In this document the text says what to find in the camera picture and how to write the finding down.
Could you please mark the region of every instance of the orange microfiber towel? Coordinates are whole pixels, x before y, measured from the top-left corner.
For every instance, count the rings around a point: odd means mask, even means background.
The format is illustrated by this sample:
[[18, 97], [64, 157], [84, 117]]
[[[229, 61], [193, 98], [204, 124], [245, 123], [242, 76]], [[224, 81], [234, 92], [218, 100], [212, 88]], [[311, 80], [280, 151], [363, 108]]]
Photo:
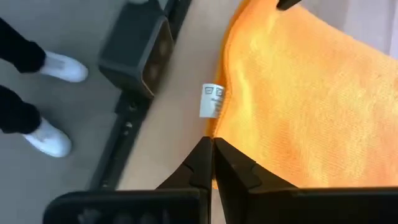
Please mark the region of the orange microfiber towel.
[[297, 187], [398, 185], [398, 63], [276, 5], [245, 0], [232, 18], [208, 131]]

